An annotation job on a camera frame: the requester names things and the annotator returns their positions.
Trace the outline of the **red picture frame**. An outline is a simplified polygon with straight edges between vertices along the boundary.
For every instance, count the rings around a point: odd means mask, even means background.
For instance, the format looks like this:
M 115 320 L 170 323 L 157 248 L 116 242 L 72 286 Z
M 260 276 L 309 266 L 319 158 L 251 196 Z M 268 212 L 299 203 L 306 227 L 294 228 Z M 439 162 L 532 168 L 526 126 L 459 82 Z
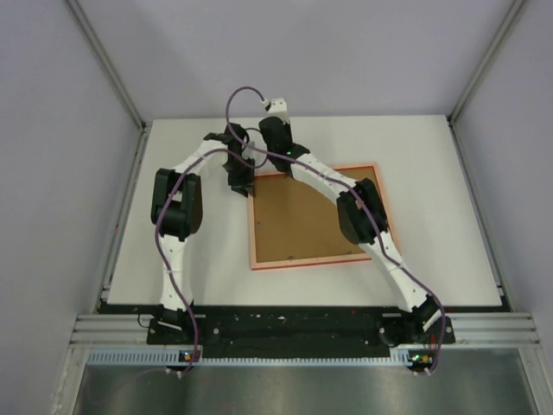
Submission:
M 277 171 L 255 176 L 248 197 L 249 262 L 253 271 L 369 261 L 343 236 L 336 206 Z

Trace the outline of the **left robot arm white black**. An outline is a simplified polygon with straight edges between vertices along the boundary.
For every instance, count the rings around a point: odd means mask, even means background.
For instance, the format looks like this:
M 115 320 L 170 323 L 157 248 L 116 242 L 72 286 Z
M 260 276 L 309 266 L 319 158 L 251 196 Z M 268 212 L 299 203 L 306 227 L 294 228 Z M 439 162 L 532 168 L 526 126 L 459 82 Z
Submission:
M 207 134 L 183 162 L 156 172 L 150 219 L 156 226 L 155 241 L 163 266 L 163 312 L 158 319 L 166 323 L 166 332 L 176 342 L 190 341 L 196 330 L 187 310 L 194 296 L 185 250 L 188 238 L 198 232 L 203 219 L 201 184 L 223 169 L 232 191 L 253 196 L 255 159 L 244 154 L 249 142 L 248 131 L 231 123 L 222 133 Z

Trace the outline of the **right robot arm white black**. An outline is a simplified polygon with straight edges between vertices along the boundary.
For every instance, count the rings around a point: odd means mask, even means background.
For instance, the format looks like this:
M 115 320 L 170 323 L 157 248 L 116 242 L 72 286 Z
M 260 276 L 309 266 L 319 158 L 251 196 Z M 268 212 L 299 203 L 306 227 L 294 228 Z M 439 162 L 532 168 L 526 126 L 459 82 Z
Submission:
M 414 342 L 423 342 L 439 323 L 440 337 L 444 337 L 446 317 L 442 303 L 405 264 L 374 182 L 368 178 L 355 181 L 328 167 L 306 147 L 296 144 L 290 127 L 276 116 L 262 119 L 258 127 L 274 167 L 336 206 L 343 236 L 370 256 L 390 287 L 397 307 L 407 314 L 403 321 L 405 335 Z

